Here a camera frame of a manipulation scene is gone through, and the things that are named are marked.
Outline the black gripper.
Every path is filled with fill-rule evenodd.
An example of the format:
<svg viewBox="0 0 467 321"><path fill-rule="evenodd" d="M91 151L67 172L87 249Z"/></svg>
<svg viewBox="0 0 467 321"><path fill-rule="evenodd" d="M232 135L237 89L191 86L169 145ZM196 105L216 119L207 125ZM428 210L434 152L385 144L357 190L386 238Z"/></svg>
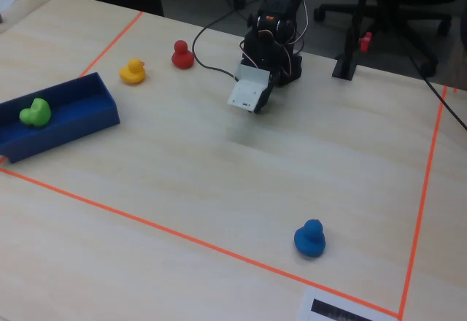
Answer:
<svg viewBox="0 0 467 321"><path fill-rule="evenodd" d="M267 104L274 87L274 76L280 80L293 77L293 30L284 29L273 33L268 29L251 30L240 43L242 52L241 64L270 71L266 89L261 93L254 109L247 108L249 113L258 114Z"/></svg>

